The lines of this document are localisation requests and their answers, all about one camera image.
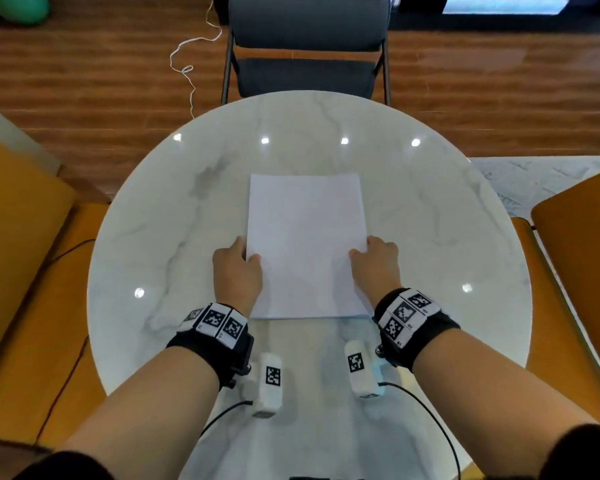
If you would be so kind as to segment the person's left hand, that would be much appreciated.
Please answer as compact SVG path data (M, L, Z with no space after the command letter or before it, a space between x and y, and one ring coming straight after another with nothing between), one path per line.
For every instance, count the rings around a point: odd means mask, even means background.
M263 271L250 270L246 259L246 240L242 236L237 236L229 247L215 250L213 284L216 302L250 318L263 289Z

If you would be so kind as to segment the person's right hand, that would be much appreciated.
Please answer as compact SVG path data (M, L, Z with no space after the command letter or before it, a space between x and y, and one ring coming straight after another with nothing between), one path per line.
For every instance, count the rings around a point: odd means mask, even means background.
M367 298L372 309L391 291L401 289L399 248L394 242L379 237L367 237L365 259L351 264L354 284Z

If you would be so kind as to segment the white paper sheet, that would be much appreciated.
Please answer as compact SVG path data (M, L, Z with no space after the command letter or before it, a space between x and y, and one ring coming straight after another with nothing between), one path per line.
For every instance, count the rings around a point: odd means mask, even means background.
M246 250L261 257L263 271L252 318L369 317L349 257L366 245L357 174L252 174Z

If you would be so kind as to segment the person's right forearm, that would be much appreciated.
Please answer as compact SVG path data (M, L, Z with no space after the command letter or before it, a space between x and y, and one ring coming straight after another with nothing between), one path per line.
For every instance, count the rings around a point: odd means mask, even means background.
M463 330L433 339L416 380L487 476L538 476L558 441L597 421L533 373Z

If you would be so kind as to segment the person's left forearm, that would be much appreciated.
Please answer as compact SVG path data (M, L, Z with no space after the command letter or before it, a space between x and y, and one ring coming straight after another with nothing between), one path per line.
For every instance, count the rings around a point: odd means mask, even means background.
M64 444L114 480L178 480L219 395L199 355L168 347L118 387Z

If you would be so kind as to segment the black wristband with marker tags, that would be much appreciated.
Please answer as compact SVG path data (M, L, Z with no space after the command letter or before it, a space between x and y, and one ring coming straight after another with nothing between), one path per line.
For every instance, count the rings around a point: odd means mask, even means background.
M433 339L461 328L437 302L413 288L387 293L375 307L372 320L379 329L386 361L410 372L418 355Z
M181 347L199 355L215 371L220 388L233 388L236 376L251 371L254 342L247 318L237 309L209 303L186 317L166 347Z

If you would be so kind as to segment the white patterned rug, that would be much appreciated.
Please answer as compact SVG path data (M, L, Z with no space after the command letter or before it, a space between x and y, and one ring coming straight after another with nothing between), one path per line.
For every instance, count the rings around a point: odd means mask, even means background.
M470 161L490 183L508 215L530 223L537 204L600 174L600 155L477 157Z

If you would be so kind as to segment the dark grey folding chair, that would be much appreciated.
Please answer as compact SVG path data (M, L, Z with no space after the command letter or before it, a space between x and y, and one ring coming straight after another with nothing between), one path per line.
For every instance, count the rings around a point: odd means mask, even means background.
M371 99L383 76L391 106L388 29L392 0L228 0L221 104L232 72L242 98L281 91L327 91ZM377 62L330 58L238 57L235 48L379 53Z

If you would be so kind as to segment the orange padded chair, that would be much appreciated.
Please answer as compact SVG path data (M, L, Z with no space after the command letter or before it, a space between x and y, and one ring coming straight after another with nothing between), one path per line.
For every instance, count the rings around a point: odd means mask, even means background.
M513 217L531 281L526 368L600 423L600 174Z
M0 442L58 449L104 401L86 312L108 207L0 144Z

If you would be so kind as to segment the black sleeve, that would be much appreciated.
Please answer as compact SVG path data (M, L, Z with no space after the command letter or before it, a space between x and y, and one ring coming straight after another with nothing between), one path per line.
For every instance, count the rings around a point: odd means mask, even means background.
M538 480L600 480L600 425L565 434L554 446Z
M12 480L115 480L96 459L75 451L59 451L37 460Z

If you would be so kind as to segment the dark low cabinet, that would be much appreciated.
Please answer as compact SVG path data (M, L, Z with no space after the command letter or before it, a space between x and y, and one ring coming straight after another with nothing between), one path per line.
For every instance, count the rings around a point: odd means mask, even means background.
M600 0L394 0L389 29L600 34Z

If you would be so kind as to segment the green ball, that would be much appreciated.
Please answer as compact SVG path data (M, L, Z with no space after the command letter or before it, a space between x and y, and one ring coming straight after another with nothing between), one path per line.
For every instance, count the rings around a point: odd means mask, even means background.
M0 17L21 25L37 25L50 13L48 0L0 0Z

